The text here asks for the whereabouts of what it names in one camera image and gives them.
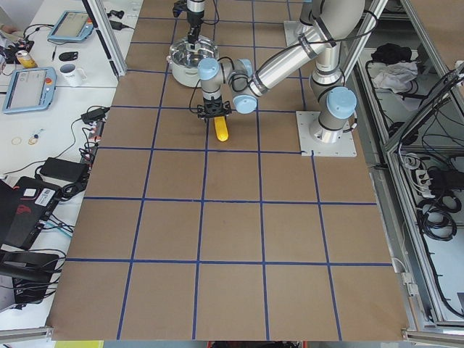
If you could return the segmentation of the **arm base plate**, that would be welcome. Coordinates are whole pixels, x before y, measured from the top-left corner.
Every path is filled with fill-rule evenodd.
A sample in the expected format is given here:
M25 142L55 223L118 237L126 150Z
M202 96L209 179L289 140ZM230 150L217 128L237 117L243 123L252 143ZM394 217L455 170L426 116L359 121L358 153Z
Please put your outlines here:
M300 21L285 21L283 23L286 38L286 46L299 43L300 38L306 38L309 42L318 41L320 34L311 24Z
M319 123L320 112L297 111L299 146L302 156L356 157L357 151L348 120L341 130L327 130Z

